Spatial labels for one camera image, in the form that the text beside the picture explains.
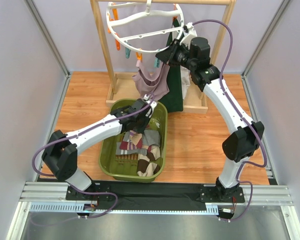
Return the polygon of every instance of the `gray wall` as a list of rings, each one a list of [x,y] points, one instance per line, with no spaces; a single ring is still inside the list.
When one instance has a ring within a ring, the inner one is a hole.
[[[106,66],[94,23],[90,0],[35,0],[53,40],[55,41],[66,65],[72,71],[105,71]],[[274,16],[281,0],[237,0],[230,27],[234,35],[234,45],[231,58],[227,64],[227,72],[241,73],[257,44]],[[101,2],[100,8],[105,22],[107,2]],[[171,4],[153,4],[154,8],[173,10]],[[223,6],[182,5],[185,22],[195,22],[201,19],[222,19]],[[119,18],[132,13],[144,11],[145,7],[119,9]],[[149,30],[162,30],[171,27],[171,18],[147,18],[132,22],[126,27],[116,28],[120,36],[146,33]],[[199,36],[206,37],[214,44],[218,31],[216,23],[203,23],[196,27]],[[165,46],[167,35],[145,38],[139,42],[139,47],[151,46],[149,49],[159,49]],[[225,36],[217,66],[221,67],[228,51],[228,35]],[[107,40],[116,71],[136,71],[136,57],[133,54],[125,59],[125,50],[117,52],[114,38],[107,34]],[[153,68],[154,55],[144,57],[147,67]]]
[[[51,127],[64,75],[23,0],[0,0],[0,240],[31,157]]]
[[[248,84],[265,125],[275,175],[288,185],[300,220],[300,0],[291,1]]]

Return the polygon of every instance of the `wooden frame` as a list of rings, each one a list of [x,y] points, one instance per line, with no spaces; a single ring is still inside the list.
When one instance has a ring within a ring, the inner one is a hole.
[[[236,0],[152,0],[154,3],[165,3],[165,4],[205,4],[205,5],[222,5],[226,6],[222,21],[228,24],[233,12],[233,8]],[[90,0],[91,7],[94,15],[95,24],[99,33],[100,43],[105,59],[105,64],[110,76],[111,87],[109,88],[106,105],[111,106],[114,102],[120,99],[132,98],[136,99],[139,97],[134,82],[131,76],[135,73],[132,72],[114,72],[109,47],[106,41],[106,33],[102,21],[102,15],[98,2],[108,2],[108,0]],[[116,0],[115,2],[126,2],[125,0]],[[134,0],[137,3],[146,3],[146,0]],[[219,27],[219,31],[215,40],[215,44],[211,54],[211,63],[215,64],[216,58],[219,54],[226,29],[223,26]],[[197,113],[204,114],[208,111],[207,97],[204,93],[191,83],[188,89],[187,96],[184,100],[183,111],[185,113]]]

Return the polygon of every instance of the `hanger hook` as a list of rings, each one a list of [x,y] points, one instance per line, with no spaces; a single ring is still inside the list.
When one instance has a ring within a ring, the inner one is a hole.
[[[147,15],[150,14],[151,2],[152,2],[152,0],[146,0],[146,9],[145,9],[145,13],[146,13]]]

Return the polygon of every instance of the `wooden floor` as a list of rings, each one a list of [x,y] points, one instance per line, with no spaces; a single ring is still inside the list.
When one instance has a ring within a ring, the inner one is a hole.
[[[229,89],[249,113],[240,75],[225,75]],[[56,129],[64,133],[92,124],[109,113],[105,105],[110,80],[107,72],[73,73]],[[222,142],[229,136],[223,118],[208,100],[207,114],[171,113],[168,116],[166,164],[157,182],[214,183],[222,172]],[[101,143],[83,152],[78,166],[95,180],[113,180],[99,168]],[[262,163],[258,150],[251,161]],[[43,172],[49,173],[47,167]],[[268,185],[265,169],[247,165],[241,180]]]

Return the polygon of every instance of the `plastic bin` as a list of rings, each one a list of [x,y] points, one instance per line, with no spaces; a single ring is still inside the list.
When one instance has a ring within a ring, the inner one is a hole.
[[[121,108],[127,105],[132,105],[135,100],[133,99],[121,99],[115,102],[111,110]],[[168,113],[165,106],[158,102],[157,107],[154,110],[153,116],[150,120],[150,127],[153,130],[158,130],[161,136],[161,157],[158,158],[155,163],[157,163],[161,169],[153,176],[138,176],[137,164],[138,164],[138,154],[132,155],[115,155],[116,143],[121,142],[125,133],[119,134],[117,136],[112,136],[105,139],[102,143],[99,165],[101,170],[121,181],[131,181],[140,183],[150,183],[155,180],[157,176],[161,174],[165,165],[165,152],[166,152],[166,136],[167,136],[167,117]]]

